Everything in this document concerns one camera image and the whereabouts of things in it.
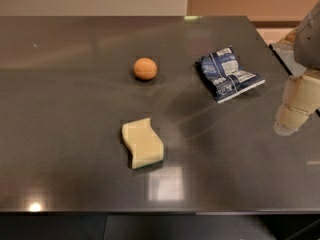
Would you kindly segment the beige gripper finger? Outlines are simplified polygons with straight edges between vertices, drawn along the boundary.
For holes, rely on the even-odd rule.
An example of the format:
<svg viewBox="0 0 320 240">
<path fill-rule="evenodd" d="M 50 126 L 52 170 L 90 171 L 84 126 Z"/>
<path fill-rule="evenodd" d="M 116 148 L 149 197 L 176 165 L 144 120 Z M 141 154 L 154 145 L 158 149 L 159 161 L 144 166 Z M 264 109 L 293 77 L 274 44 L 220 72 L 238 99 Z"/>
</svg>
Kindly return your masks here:
<svg viewBox="0 0 320 240">
<path fill-rule="evenodd" d="M 320 107 L 320 71 L 305 71 L 299 77 L 290 76 L 282 100 L 292 110 L 314 113 Z"/>
<path fill-rule="evenodd" d="M 281 105 L 276 113 L 273 129 L 280 136 L 290 136 L 297 132 L 308 119 L 309 114 L 304 111 Z"/>
</svg>

